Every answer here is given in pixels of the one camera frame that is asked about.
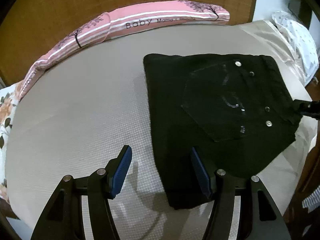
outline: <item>striped fabric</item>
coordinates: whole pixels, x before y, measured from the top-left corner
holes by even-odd
[[[308,208],[308,213],[320,206],[320,186],[302,201],[302,207]]]
[[[229,19],[229,12],[221,6],[187,0],[141,3],[104,12],[74,30],[33,63],[23,80],[19,99],[25,96],[47,69],[84,46],[163,26],[201,20],[226,24]]]

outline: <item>textured mattress surface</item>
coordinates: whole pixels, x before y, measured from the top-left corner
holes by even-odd
[[[14,212],[34,228],[64,175],[88,176],[128,144],[132,164],[121,193],[109,201],[120,238],[201,239],[212,202],[179,211],[167,203],[153,158],[142,60],[149,53],[270,55],[291,96],[310,100],[283,54],[248,33],[248,28],[273,30],[265,22],[241,28],[182,25],[151,30],[86,49],[48,71],[20,103],[9,138],[6,177]],[[282,213],[316,130],[317,122],[303,117],[297,140],[259,174]],[[86,202],[84,197],[85,233],[93,239]],[[239,216],[239,198],[236,203],[234,217]],[[230,239],[236,230],[235,222]]]

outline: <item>bed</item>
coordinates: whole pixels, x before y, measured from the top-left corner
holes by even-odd
[[[1,77],[13,84],[0,90],[5,106],[0,112],[4,156],[0,175],[6,178],[0,191],[31,229],[64,175],[87,176],[129,144],[132,165],[121,194],[110,201],[121,239],[202,237],[212,202],[175,211],[167,203],[155,167],[142,65],[148,53],[270,55],[292,98],[311,100],[297,55],[286,38],[269,21],[244,24],[252,20],[255,0],[195,0],[223,6],[231,14],[229,24],[238,25],[187,23],[75,49],[70,57],[53,62],[54,67],[42,69],[19,103],[21,90],[28,85],[25,73],[59,40],[74,36],[76,28],[103,11],[145,1],[159,0],[17,0],[0,26]],[[316,136],[317,122],[303,117],[296,141],[258,174],[282,214]],[[239,203],[237,198],[230,239],[236,239]],[[92,239],[85,197],[83,204],[86,238]]]
[[[85,49],[48,70],[25,95],[14,116],[6,152],[8,195],[12,209],[30,228],[65,174],[86,176],[129,144],[132,165],[121,194],[110,201],[120,237],[202,237],[212,202],[175,211],[167,203],[156,171],[142,65],[148,53],[270,55],[292,98],[311,100],[295,74],[288,44],[268,21],[168,26]],[[303,117],[296,141],[258,174],[282,214],[316,135],[317,122]],[[86,238],[92,239],[87,209],[83,216]],[[236,237],[236,223],[231,239]]]

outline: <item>floral pillow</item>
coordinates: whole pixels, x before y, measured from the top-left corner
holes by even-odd
[[[0,90],[0,198],[9,202],[4,164],[12,120],[19,103],[22,81]]]

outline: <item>striped pillowcase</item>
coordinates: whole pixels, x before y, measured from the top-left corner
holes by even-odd
[[[20,91],[19,100],[31,89],[45,70],[70,56],[75,50],[109,39],[168,25],[197,21],[226,24],[227,10],[218,5],[188,0],[150,2],[104,12],[74,30],[41,56],[29,69]]]

